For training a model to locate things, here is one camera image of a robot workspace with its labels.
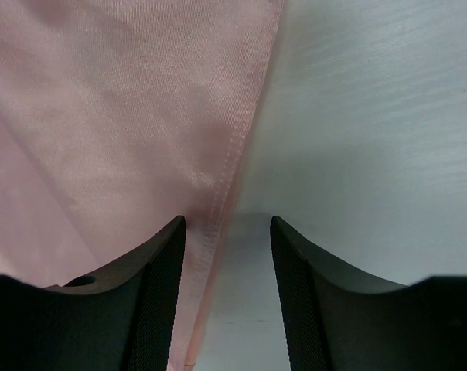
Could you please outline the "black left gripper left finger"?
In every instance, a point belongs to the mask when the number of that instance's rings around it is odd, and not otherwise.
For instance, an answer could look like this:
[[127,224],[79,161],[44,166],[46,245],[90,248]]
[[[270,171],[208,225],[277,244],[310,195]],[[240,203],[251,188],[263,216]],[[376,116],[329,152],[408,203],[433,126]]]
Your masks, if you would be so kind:
[[185,237],[177,216],[109,264],[48,287],[56,338],[46,369],[166,369]]

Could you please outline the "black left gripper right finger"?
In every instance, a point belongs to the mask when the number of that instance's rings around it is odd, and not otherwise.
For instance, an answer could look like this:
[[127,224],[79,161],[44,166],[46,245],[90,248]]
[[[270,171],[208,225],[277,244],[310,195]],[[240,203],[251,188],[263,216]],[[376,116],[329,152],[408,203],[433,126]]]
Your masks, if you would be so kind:
[[282,218],[271,252],[293,370],[421,370],[422,284],[369,274]]

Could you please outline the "pink satin napkin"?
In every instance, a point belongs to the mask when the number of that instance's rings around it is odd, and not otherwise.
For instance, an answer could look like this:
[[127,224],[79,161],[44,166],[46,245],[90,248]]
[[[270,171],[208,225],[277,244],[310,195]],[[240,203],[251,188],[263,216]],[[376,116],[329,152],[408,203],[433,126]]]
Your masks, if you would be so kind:
[[191,370],[281,1],[0,1],[0,273],[65,284],[174,216]]

